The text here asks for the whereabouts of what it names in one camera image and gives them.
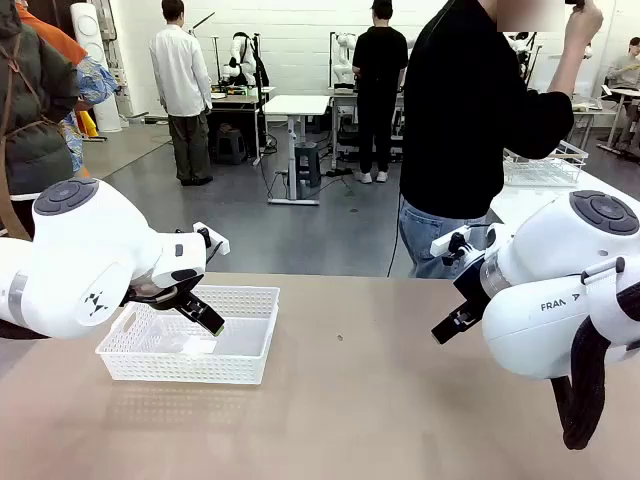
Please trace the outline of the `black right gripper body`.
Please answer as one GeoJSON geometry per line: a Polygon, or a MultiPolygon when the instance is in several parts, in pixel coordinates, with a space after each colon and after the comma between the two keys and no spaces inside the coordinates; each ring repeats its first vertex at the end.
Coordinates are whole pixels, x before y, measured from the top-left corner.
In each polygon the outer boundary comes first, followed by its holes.
{"type": "Polygon", "coordinates": [[[490,302],[489,295],[481,283],[481,270],[485,263],[481,254],[473,260],[453,281],[454,287],[464,297],[465,302],[458,309],[460,320],[481,320],[490,302]]]}

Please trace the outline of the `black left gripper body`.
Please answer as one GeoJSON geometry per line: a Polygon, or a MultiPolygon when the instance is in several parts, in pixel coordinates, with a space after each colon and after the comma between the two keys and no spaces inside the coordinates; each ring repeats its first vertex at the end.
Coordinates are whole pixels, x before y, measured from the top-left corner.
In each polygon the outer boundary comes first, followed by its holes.
{"type": "Polygon", "coordinates": [[[203,277],[193,269],[179,270],[170,275],[174,284],[169,287],[159,287],[151,282],[150,277],[144,277],[128,287],[122,306],[139,303],[153,309],[201,309],[204,302],[193,293],[193,289],[203,277]]]}

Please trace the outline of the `person's left hand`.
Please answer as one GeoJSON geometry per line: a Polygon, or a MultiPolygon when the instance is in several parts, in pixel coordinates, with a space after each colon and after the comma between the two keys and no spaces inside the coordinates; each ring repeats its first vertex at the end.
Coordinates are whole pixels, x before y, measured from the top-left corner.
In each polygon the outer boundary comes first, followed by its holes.
{"type": "Polygon", "coordinates": [[[593,0],[577,1],[565,29],[564,46],[584,50],[601,29],[603,13],[593,0]]]}

